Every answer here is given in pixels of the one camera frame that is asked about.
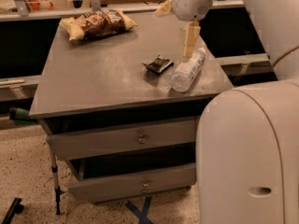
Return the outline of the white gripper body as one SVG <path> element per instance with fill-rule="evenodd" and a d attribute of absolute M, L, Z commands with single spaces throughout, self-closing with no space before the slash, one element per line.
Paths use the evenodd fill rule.
<path fill-rule="evenodd" d="M 211 6 L 212 0 L 172 0 L 173 12 L 181 21 L 200 21 Z"/>

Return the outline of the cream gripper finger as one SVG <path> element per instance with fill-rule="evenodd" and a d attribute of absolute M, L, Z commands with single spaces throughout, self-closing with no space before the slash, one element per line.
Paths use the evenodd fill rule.
<path fill-rule="evenodd" d="M 169 15 L 173 12 L 172 9 L 173 0 L 166 0 L 162 5 L 156 9 L 155 14 L 157 16 Z"/>
<path fill-rule="evenodd" d="M 191 58 L 200 34 L 199 21 L 191 21 L 184 28 L 183 57 Z"/>

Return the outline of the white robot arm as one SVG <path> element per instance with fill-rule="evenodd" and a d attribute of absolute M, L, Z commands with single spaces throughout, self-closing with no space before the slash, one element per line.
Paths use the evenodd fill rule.
<path fill-rule="evenodd" d="M 217 95 L 196 135 L 200 224 L 299 224 L 299 0 L 243 0 L 276 80 Z"/>

